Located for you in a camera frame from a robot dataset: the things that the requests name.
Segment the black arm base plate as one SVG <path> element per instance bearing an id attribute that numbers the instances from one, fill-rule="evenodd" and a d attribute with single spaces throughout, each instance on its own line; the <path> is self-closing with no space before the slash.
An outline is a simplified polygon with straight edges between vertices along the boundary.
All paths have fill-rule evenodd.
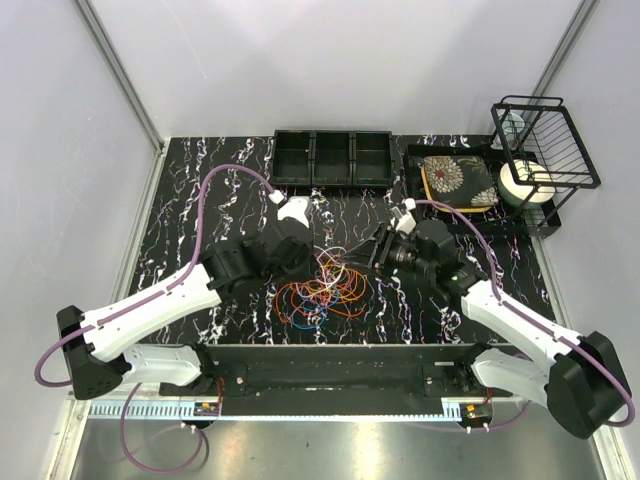
<path id="1" fill-rule="evenodd" d="M 445 398 L 506 397 L 471 378 L 462 345 L 223 345 L 200 348 L 205 377 L 162 396 L 222 395 L 230 416 L 338 419 L 436 414 Z"/>

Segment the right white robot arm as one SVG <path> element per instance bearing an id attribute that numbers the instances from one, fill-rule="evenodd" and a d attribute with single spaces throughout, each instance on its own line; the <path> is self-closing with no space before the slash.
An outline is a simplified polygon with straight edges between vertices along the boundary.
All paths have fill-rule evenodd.
<path id="1" fill-rule="evenodd" d="M 395 270 L 419 276 L 449 307 L 494 331 L 516 356 L 487 344 L 456 362 L 454 384 L 466 396 L 488 388 L 512 393 L 547 409 L 568 433 L 587 439 L 601 426 L 624 427 L 636 417 L 632 392 L 612 342 L 565 328 L 501 292 L 459 253 L 441 221 L 422 221 L 410 233 L 380 225 L 346 254 L 380 275 Z"/>

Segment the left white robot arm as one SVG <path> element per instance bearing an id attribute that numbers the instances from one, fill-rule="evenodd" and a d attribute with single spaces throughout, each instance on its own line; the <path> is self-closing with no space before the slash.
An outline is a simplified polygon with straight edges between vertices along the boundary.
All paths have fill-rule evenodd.
<path id="1" fill-rule="evenodd" d="M 93 400 L 138 383 L 157 383 L 166 396 L 216 392 L 221 376 L 205 347 L 146 345 L 141 339 L 187 315 L 238 300 L 269 280 L 309 273 L 313 251 L 308 222 L 285 218 L 216 243 L 194 264 L 119 302 L 90 311 L 74 305 L 60 310 L 75 398 Z"/>

